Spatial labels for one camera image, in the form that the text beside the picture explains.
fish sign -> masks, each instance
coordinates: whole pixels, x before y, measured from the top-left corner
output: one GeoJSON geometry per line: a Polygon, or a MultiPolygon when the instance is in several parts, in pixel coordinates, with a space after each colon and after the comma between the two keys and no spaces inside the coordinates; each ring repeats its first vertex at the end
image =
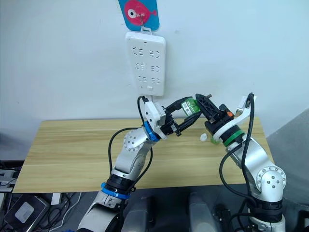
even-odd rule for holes
{"type": "Polygon", "coordinates": [[[156,0],[119,0],[119,5],[129,30],[139,31],[144,27],[158,30],[159,17],[156,0]]]}

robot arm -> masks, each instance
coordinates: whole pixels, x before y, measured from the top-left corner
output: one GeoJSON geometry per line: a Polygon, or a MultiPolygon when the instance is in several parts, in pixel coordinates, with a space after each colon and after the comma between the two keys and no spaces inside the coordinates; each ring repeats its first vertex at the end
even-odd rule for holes
{"type": "Polygon", "coordinates": [[[201,112],[191,111],[185,121],[178,125],[172,113],[182,107],[182,103],[192,99],[186,97],[175,101],[164,108],[158,102],[154,103],[142,98],[145,103],[145,116],[147,120],[135,130],[129,131],[123,141],[123,147],[116,159],[114,168],[106,183],[102,183],[95,200],[84,215],[78,232],[114,232],[122,227],[122,211],[134,190],[134,185],[140,178],[149,150],[160,139],[191,126],[201,115],[201,112]]]}
{"type": "MultiPolygon", "coordinates": [[[[240,148],[232,155],[233,161],[242,168],[241,160],[247,134],[237,125],[250,114],[248,99],[242,101],[240,116],[234,114],[224,105],[217,108],[209,99],[211,95],[196,94],[197,104],[208,121],[205,126],[216,141],[222,141],[227,151],[231,151],[240,144],[240,148]]],[[[254,139],[250,138],[245,165],[250,195],[255,203],[248,202],[248,208],[253,217],[250,221],[254,228],[264,232],[284,232],[285,219],[282,215],[283,189],[286,185],[284,171],[268,158],[266,151],[254,139]]]]}

pink fish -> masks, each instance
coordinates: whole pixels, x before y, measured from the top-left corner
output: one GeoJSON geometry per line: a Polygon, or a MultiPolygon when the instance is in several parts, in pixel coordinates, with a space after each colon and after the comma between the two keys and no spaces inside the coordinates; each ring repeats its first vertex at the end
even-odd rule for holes
{"type": "Polygon", "coordinates": [[[143,20],[143,23],[146,23],[150,15],[156,15],[156,10],[150,12],[140,1],[129,0],[125,4],[125,14],[130,23],[135,26],[141,26],[140,19],[143,20]]]}

table top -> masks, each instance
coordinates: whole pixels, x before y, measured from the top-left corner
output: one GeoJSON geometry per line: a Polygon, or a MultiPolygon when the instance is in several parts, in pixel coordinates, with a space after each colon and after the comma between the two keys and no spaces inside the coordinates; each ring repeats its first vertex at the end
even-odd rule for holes
{"type": "MultiPolygon", "coordinates": [[[[139,189],[220,185],[219,164],[226,154],[222,144],[210,142],[210,134],[200,118],[180,137],[172,134],[154,149],[151,167],[137,183],[139,189]],[[206,133],[208,139],[200,141],[206,133]]],[[[119,129],[139,127],[138,119],[43,121],[27,155],[14,193],[98,191],[109,177],[107,156],[111,136],[119,129]]],[[[241,128],[246,131],[248,123],[241,128]]],[[[125,132],[112,145],[115,162],[125,132]]],[[[253,137],[271,153],[259,119],[254,119],[253,137]]],[[[244,183],[241,170],[229,158],[224,166],[226,181],[244,183]]]]}

power strip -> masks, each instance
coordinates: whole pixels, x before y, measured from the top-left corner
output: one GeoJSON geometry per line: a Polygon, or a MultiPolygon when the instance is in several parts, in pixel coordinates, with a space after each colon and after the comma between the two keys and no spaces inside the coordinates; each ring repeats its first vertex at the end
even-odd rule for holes
{"type": "Polygon", "coordinates": [[[140,95],[163,96],[166,41],[161,36],[129,31],[126,43],[140,95]]]}

